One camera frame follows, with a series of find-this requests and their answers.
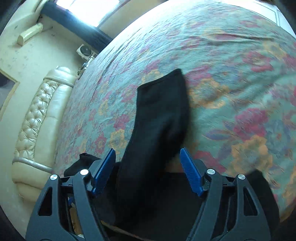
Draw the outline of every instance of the dark blue curtain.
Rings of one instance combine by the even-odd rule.
[[[112,38],[107,34],[94,26],[82,22],[69,10],[56,5],[52,1],[45,3],[41,10],[41,14],[44,14],[63,25],[65,28],[81,37],[98,52],[101,52],[112,41]]]

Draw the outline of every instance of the blue gripper pad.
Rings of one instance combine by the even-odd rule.
[[[197,193],[198,196],[201,196],[204,192],[204,189],[202,188],[202,176],[196,169],[189,153],[185,148],[180,150],[180,160],[192,191]]]
[[[91,191],[93,195],[98,195],[102,193],[109,179],[115,161],[116,153],[114,149],[111,149],[94,177],[93,189]]]

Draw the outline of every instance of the sunlight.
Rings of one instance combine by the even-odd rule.
[[[100,20],[115,9],[119,0],[58,0],[57,5],[68,9],[77,18],[97,27]]]

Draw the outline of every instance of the metal screw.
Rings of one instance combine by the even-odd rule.
[[[89,171],[88,171],[87,169],[82,169],[82,170],[80,171],[80,174],[83,175],[83,176],[85,176],[85,175],[88,174],[88,173],[89,173]]]
[[[53,174],[53,175],[51,175],[51,176],[50,176],[50,179],[51,179],[51,180],[56,180],[56,179],[57,179],[57,174]]]
[[[238,175],[238,178],[239,178],[240,180],[245,180],[245,179],[246,179],[246,176],[245,176],[244,174],[239,174],[239,175]]]
[[[207,173],[210,174],[210,175],[214,175],[216,172],[215,172],[214,169],[208,169]]]

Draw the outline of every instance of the floral bedspread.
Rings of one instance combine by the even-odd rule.
[[[212,0],[167,1],[98,55],[63,116],[56,173],[83,152],[104,158],[114,148],[120,161],[137,87],[176,68],[187,81],[192,156],[225,175],[260,169],[283,213],[296,200],[296,41],[256,13]]]

